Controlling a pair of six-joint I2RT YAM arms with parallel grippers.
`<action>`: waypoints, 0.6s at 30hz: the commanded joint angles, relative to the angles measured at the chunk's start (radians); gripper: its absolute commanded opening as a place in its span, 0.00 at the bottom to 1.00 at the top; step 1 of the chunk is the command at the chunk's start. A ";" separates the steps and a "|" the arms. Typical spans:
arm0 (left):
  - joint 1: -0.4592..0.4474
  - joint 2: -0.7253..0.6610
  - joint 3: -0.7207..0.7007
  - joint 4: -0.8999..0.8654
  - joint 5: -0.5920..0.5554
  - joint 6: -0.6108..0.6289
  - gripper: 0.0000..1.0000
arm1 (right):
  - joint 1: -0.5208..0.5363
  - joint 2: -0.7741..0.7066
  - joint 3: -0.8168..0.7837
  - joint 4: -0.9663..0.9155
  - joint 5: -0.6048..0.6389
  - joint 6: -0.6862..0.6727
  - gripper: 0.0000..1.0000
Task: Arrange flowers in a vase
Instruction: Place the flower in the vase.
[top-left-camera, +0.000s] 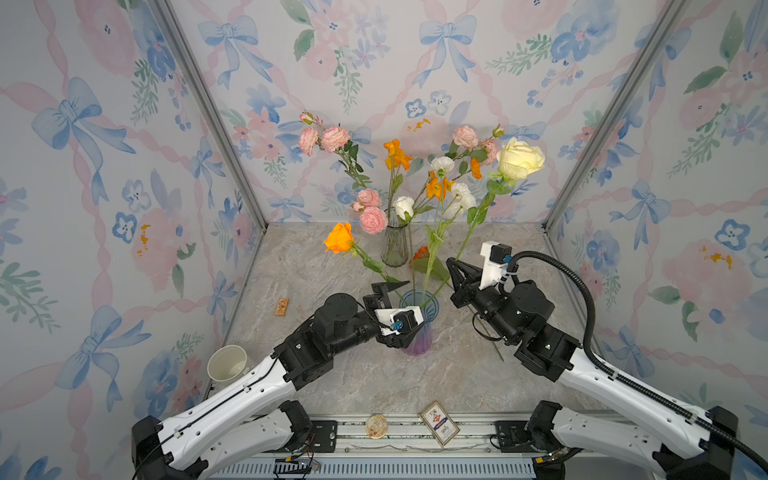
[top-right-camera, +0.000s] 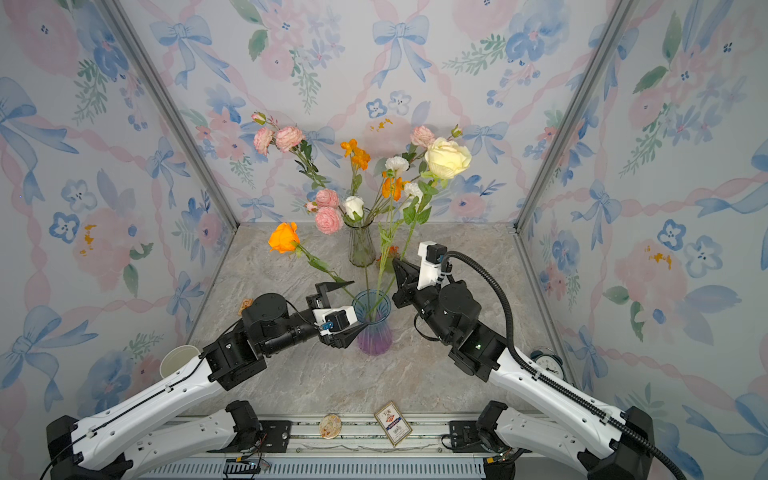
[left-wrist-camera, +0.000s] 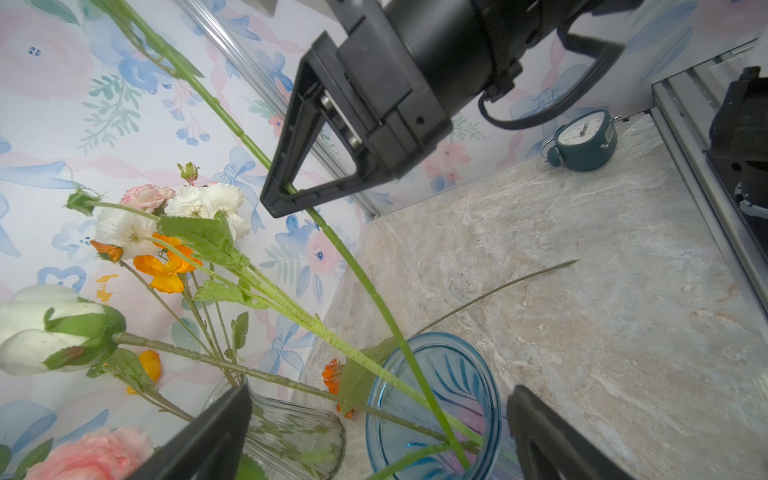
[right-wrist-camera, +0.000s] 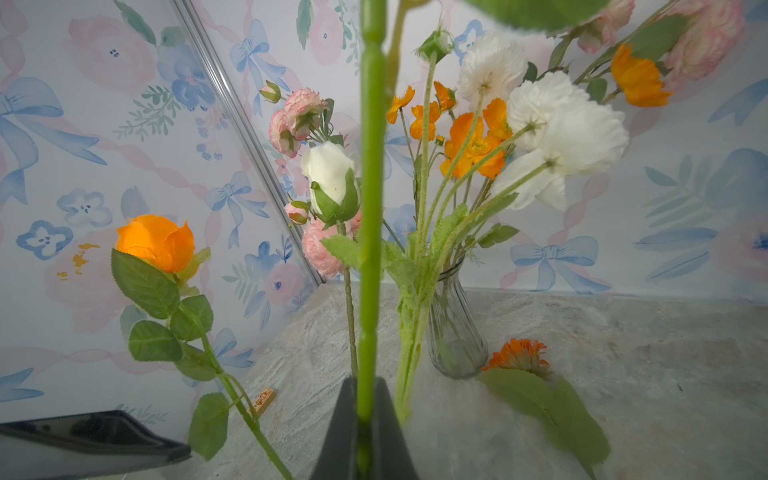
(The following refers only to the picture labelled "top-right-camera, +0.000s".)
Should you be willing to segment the white flower stem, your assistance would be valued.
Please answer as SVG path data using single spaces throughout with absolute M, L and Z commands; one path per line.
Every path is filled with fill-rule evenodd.
M 415 210 L 421 203 L 423 192 L 418 179 L 408 181 L 405 176 L 410 168 L 410 162 L 402 156 L 388 158 L 384 162 L 382 183 L 374 204 L 377 213 L 378 232 L 380 240 L 380 255 L 385 262 L 390 246 L 393 246 L 396 234 L 401 225 L 411 225 L 415 218 Z M 384 271 L 378 269 L 374 291 L 380 291 Z

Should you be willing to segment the blue purple glass vase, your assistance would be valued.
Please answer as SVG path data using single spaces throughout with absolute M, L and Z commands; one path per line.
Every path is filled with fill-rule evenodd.
M 389 323 L 392 312 L 390 299 L 381 291 L 361 291 L 353 301 L 357 319 L 366 328 L 356 337 L 359 349 L 369 356 L 386 353 L 393 344 Z

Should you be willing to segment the clear grey glass vase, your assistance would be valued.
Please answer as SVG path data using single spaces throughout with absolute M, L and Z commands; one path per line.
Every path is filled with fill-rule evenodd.
M 370 210 L 364 208 L 363 215 L 346 213 L 344 222 L 350 233 L 348 259 L 355 267 L 367 268 L 377 257 L 371 235 L 373 218 L 370 216 Z

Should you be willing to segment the white rosebud stem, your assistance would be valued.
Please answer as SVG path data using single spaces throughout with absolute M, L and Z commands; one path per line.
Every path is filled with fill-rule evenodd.
M 368 267 L 375 260 L 372 239 L 370 235 L 370 223 L 366 221 L 366 209 L 361 197 L 348 196 L 342 202 L 344 223 L 350 231 L 349 255 L 350 263 L 360 268 L 365 277 L 365 287 L 370 288 Z

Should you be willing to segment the orange rose stem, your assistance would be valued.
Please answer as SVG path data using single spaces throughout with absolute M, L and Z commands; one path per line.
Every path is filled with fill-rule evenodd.
M 270 250 L 280 254 L 295 254 L 297 257 L 304 258 L 310 267 L 323 272 L 334 282 L 351 284 L 351 281 L 343 279 L 327 262 L 312 254 L 301 243 L 297 229 L 296 223 L 279 224 L 268 239 Z

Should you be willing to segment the pink carnation stem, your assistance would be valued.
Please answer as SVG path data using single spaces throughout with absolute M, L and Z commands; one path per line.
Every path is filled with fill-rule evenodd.
M 340 230 L 343 220 L 339 208 L 338 194 L 331 189 L 318 191 L 315 199 L 305 204 L 305 209 L 314 215 L 317 229 L 325 235 L 332 235 Z

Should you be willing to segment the cream rose stem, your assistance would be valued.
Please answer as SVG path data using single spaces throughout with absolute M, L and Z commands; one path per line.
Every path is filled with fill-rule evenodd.
M 405 156 L 393 157 L 384 173 L 382 195 L 388 208 L 379 224 L 380 262 L 377 284 L 389 293 L 392 279 L 384 275 L 402 259 L 412 243 L 418 226 L 433 213 L 433 201 L 451 181 L 472 163 L 470 150 L 455 139 L 437 137 L 431 143 L 413 145 Z

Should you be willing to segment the yellow poppy flower stem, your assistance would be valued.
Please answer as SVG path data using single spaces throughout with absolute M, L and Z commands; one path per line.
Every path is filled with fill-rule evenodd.
M 371 157 L 362 149 L 355 139 L 350 139 L 340 144 L 344 150 L 344 157 L 350 161 L 352 179 L 347 197 L 342 201 L 341 208 L 345 214 L 359 213 L 363 215 L 364 201 L 358 195 L 363 182 L 363 172 L 368 169 Z

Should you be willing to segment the pink rose stem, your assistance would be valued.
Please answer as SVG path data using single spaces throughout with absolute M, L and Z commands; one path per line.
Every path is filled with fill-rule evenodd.
M 456 135 L 461 134 L 455 128 L 448 137 L 438 137 L 426 126 L 416 127 L 410 134 L 410 144 L 406 151 L 399 155 L 406 156 L 412 162 L 424 159 L 437 176 L 446 180 L 445 188 L 467 171 L 472 163 L 469 149 L 455 139 Z
M 263 112 L 254 112 L 251 121 L 258 128 L 252 141 L 256 152 L 267 156 L 271 147 L 294 156 L 299 172 L 309 178 L 313 188 L 325 188 L 327 179 L 319 173 L 312 159 L 312 145 L 297 126 L 280 127 L 278 122 Z

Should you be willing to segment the orange marigold flower stem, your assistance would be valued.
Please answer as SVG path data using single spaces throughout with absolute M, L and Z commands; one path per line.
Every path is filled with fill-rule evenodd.
M 401 257 L 400 249 L 398 246 L 390 246 L 386 254 L 385 262 L 382 261 L 383 255 L 380 255 L 376 259 L 378 269 L 382 269 L 385 273 L 393 273 L 393 261 Z

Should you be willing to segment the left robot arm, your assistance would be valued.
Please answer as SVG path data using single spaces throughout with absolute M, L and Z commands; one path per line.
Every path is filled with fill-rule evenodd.
M 351 306 L 332 307 L 323 282 L 300 311 L 282 295 L 250 300 L 239 319 L 169 376 L 112 407 L 81 419 L 62 416 L 46 428 L 49 479 L 136 479 L 205 451 L 248 450 L 263 437 L 247 401 L 230 403 L 198 421 L 172 424 L 189 408 L 264 371 L 268 358 L 317 339 L 347 348 L 365 329 Z

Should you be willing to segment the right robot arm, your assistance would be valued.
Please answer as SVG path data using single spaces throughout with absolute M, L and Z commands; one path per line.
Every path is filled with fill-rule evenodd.
M 480 320 L 481 305 L 463 281 L 442 283 L 452 260 L 470 266 L 496 294 L 506 332 Z M 399 308 L 411 306 L 466 375 L 512 392 L 546 415 L 527 417 L 496 401 L 486 405 L 476 428 L 490 449 L 512 447 L 539 453 L 589 479 L 646 479 L 653 461 L 653 422 L 632 407 L 621 410 L 559 379 L 514 345 L 514 318 L 499 283 L 470 257 L 455 251 L 441 263 L 393 262 Z

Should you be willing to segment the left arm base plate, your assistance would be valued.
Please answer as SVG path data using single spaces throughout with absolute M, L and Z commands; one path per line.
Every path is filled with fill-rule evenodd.
M 225 447 L 210 453 L 286 453 L 293 423 L 289 420 L 257 421 L 255 425 L 236 425 L 235 436 Z

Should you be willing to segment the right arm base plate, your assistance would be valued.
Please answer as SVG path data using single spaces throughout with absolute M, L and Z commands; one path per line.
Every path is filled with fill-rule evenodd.
M 495 432 L 477 421 L 452 420 L 448 423 L 447 447 L 454 453 L 496 453 Z

